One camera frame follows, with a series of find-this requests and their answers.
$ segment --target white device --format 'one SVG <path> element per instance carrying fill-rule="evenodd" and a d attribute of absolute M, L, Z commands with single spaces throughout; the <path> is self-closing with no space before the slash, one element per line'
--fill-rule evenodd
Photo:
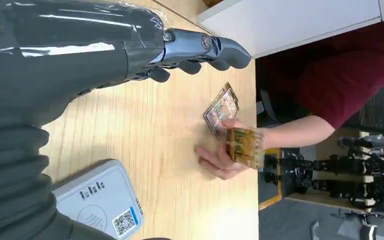
<path fill-rule="evenodd" d="M 115 239 L 128 239 L 143 225 L 141 205 L 119 160 L 107 160 L 52 192 L 60 213 Z"/>

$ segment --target white cabinet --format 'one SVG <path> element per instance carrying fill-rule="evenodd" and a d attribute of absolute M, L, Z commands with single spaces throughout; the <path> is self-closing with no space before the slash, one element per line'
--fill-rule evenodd
<path fill-rule="evenodd" d="M 254 57 L 384 21 L 384 0 L 224 0 L 198 16 Z"/>

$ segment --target stack of cards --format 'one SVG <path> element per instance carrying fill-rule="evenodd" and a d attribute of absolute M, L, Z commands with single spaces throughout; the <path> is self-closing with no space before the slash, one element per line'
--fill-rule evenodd
<path fill-rule="evenodd" d="M 264 167 L 261 135 L 251 128 L 230 128 L 226 131 L 227 153 L 237 163 L 253 169 Z"/>
<path fill-rule="evenodd" d="M 204 113 L 204 119 L 218 138 L 226 138 L 227 153 L 237 163 L 258 169 L 264 166 L 264 151 L 261 136 L 251 128 L 230 128 L 222 125 L 224 119 L 235 119 L 238 114 L 238 98 L 229 83 L 226 83 Z"/>
<path fill-rule="evenodd" d="M 236 118 L 238 111 L 238 98 L 231 85 L 226 83 L 203 117 L 212 133 L 220 139 L 226 135 L 221 120 Z"/>

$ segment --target maroon shirt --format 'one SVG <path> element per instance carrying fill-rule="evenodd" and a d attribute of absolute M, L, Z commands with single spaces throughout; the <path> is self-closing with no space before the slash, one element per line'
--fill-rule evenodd
<path fill-rule="evenodd" d="M 384 87 L 384 22 L 260 61 L 275 103 L 293 101 L 339 128 Z"/>

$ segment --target red sleeve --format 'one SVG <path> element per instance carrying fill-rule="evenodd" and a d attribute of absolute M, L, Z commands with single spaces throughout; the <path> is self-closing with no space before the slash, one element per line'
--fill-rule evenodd
<path fill-rule="evenodd" d="M 296 98 L 337 129 L 382 87 L 384 53 L 350 51 L 309 63 Z"/>

